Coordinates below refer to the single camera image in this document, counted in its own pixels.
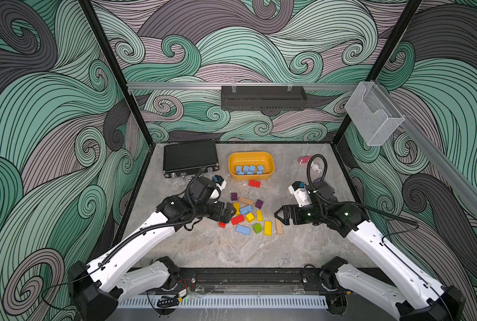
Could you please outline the yellow plastic bin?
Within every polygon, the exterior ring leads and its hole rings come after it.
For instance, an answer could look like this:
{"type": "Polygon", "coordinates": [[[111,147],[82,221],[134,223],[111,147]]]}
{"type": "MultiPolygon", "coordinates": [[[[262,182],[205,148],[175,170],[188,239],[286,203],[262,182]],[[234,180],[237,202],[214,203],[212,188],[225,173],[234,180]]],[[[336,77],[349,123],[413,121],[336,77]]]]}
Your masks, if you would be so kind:
{"type": "Polygon", "coordinates": [[[231,174],[231,177],[237,181],[248,181],[248,180],[267,180],[269,179],[274,171],[275,164],[273,156],[265,151],[249,151],[249,152],[235,152],[231,154],[228,158],[228,169],[231,174]],[[255,166],[256,170],[254,175],[247,175],[247,172],[244,172],[245,175],[237,175],[236,167],[237,166],[255,166]],[[257,166],[262,165],[264,171],[262,175],[257,175],[257,166]]]}

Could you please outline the small pink white toy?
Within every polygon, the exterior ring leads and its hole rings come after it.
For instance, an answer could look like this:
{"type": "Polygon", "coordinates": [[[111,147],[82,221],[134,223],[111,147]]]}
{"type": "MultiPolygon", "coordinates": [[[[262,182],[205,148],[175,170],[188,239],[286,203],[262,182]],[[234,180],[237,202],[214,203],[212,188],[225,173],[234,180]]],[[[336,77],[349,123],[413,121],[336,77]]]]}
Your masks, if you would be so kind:
{"type": "MultiPolygon", "coordinates": [[[[309,163],[310,159],[311,159],[310,156],[303,156],[298,160],[298,163],[300,165],[307,165],[309,163]]],[[[321,167],[321,165],[314,162],[314,161],[311,162],[311,169],[318,174],[323,173],[323,168],[321,167]]]]}

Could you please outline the yellow long block right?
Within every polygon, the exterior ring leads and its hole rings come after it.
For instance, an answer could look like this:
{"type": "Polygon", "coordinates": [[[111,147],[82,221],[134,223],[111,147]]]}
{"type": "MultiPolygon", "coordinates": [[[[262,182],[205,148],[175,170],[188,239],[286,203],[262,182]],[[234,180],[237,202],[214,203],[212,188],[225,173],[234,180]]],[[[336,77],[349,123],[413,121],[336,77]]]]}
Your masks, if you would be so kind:
{"type": "Polygon", "coordinates": [[[264,235],[266,235],[266,236],[271,236],[272,235],[272,222],[271,221],[265,221],[264,222],[263,232],[264,232],[264,235]]]}

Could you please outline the aluminium wall rail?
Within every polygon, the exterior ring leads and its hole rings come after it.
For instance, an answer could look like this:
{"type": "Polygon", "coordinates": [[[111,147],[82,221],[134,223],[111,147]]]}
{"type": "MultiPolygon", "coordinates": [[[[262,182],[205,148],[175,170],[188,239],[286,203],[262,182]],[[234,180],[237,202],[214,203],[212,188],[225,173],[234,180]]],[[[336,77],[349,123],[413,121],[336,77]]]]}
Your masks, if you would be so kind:
{"type": "Polygon", "coordinates": [[[308,91],[354,91],[358,83],[129,82],[126,86],[129,90],[221,90],[225,86],[229,86],[233,90],[244,86],[281,87],[291,90],[295,86],[301,86],[308,91]]]}

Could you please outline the yellow long block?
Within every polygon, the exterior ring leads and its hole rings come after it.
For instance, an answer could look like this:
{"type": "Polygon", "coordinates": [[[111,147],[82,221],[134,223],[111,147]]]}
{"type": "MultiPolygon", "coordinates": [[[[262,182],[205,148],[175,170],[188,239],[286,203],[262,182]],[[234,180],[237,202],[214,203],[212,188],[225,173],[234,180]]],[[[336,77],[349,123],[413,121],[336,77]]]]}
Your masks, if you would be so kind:
{"type": "Polygon", "coordinates": [[[240,203],[233,203],[233,207],[234,207],[234,215],[240,215],[240,203]]]}
{"type": "Polygon", "coordinates": [[[264,232],[264,235],[266,235],[266,236],[271,236],[272,235],[272,222],[271,221],[265,221],[264,222],[263,232],[264,232]]]}

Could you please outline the wooden block right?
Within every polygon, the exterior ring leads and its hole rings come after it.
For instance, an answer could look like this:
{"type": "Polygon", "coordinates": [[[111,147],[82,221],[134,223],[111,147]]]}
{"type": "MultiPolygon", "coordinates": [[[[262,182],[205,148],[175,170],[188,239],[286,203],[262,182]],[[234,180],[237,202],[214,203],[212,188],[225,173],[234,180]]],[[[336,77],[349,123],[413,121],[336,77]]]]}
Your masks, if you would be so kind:
{"type": "Polygon", "coordinates": [[[283,224],[281,221],[278,219],[275,220],[275,226],[276,226],[276,232],[277,235],[282,235],[283,234],[283,224]]]}

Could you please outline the black briefcase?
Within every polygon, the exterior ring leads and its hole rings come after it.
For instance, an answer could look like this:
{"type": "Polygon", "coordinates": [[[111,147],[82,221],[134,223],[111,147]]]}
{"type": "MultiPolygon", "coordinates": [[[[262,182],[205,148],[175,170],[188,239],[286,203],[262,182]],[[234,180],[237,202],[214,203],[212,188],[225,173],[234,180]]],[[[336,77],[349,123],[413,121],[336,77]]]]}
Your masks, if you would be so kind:
{"type": "Polygon", "coordinates": [[[204,172],[218,171],[220,162],[213,140],[191,143],[168,144],[164,147],[163,174],[165,178],[177,178],[204,172]]]}

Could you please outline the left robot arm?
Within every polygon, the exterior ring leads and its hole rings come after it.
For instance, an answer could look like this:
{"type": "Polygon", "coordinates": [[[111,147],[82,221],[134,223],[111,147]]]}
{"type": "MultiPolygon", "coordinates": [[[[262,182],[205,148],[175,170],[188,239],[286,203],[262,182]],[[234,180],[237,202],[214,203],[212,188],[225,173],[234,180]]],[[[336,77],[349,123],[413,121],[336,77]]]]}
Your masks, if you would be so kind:
{"type": "Polygon", "coordinates": [[[154,247],[195,219],[229,223],[235,208],[220,200],[226,180],[197,173],[179,195],[162,200],[145,222],[116,246],[88,263],[68,270],[71,304],[82,320],[106,320],[123,301],[153,288],[172,290],[180,269],[167,256],[134,270],[154,247]]]}

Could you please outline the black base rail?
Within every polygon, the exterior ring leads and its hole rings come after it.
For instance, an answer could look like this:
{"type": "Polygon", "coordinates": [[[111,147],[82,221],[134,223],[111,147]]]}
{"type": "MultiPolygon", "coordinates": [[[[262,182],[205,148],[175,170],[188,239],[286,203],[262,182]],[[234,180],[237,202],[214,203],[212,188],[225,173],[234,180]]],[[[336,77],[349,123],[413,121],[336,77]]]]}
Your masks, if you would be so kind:
{"type": "Polygon", "coordinates": [[[210,291],[226,286],[287,286],[305,292],[341,291],[337,278],[320,267],[183,267],[177,275],[182,287],[191,291],[210,291]]]}

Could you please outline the yellow long block left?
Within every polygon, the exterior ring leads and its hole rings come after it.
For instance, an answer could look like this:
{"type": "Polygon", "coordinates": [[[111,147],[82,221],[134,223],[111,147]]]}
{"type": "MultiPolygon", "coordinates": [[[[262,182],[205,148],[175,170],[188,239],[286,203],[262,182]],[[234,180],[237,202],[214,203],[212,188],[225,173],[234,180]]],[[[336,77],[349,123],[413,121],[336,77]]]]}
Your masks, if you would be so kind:
{"type": "Polygon", "coordinates": [[[240,203],[233,203],[233,207],[234,207],[234,215],[240,215],[240,203]]]}

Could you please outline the red block near bin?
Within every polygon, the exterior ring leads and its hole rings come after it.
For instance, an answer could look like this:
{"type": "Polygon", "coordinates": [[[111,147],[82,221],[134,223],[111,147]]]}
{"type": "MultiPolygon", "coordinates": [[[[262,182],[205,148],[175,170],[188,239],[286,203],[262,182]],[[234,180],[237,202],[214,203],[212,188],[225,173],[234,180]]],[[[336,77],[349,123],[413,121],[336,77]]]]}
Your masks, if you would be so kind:
{"type": "Polygon", "coordinates": [[[249,181],[249,186],[250,186],[250,187],[260,188],[260,187],[261,187],[261,182],[256,181],[256,180],[250,180],[250,181],[249,181]]]}

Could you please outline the purple cube right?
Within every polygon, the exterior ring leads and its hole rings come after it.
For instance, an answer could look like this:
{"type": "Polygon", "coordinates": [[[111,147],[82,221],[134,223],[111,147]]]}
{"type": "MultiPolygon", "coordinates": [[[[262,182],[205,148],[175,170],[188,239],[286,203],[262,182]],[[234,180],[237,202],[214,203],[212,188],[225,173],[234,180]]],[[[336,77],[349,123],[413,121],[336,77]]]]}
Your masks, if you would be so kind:
{"type": "Polygon", "coordinates": [[[264,202],[260,199],[258,199],[255,203],[255,207],[258,209],[262,209],[262,206],[264,205],[264,202]]]}

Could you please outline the yellow cube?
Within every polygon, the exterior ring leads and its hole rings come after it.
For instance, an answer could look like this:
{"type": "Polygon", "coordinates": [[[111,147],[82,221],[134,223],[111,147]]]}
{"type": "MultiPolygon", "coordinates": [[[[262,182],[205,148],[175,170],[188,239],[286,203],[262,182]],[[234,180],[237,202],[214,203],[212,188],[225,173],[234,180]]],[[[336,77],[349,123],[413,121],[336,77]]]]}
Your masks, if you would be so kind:
{"type": "Polygon", "coordinates": [[[248,223],[252,223],[255,220],[255,216],[252,213],[248,213],[245,216],[248,223]]]}

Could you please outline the blue long block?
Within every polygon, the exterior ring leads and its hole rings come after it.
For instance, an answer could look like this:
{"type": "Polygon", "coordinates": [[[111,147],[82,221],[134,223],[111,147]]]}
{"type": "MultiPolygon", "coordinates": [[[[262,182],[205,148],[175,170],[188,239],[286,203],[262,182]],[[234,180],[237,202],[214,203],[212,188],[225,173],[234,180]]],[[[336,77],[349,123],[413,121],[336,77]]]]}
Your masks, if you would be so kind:
{"type": "Polygon", "coordinates": [[[245,227],[245,226],[242,226],[242,225],[237,225],[236,226],[236,232],[240,233],[240,234],[243,234],[243,235],[250,235],[250,227],[245,227]]]}
{"type": "Polygon", "coordinates": [[[251,206],[251,205],[240,208],[241,215],[247,215],[249,213],[252,213],[253,211],[254,211],[254,209],[253,209],[253,206],[251,206]]]}

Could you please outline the wooden block angled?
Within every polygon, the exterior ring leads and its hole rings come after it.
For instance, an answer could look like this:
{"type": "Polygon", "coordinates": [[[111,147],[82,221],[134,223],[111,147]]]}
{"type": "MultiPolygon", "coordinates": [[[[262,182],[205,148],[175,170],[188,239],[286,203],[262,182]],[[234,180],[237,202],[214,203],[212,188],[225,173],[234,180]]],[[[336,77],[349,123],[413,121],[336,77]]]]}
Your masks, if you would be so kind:
{"type": "Polygon", "coordinates": [[[251,205],[251,206],[254,205],[254,201],[253,201],[253,200],[247,199],[247,198],[245,198],[245,197],[239,197],[239,198],[238,198],[238,202],[239,202],[239,203],[242,203],[242,204],[251,205]]]}

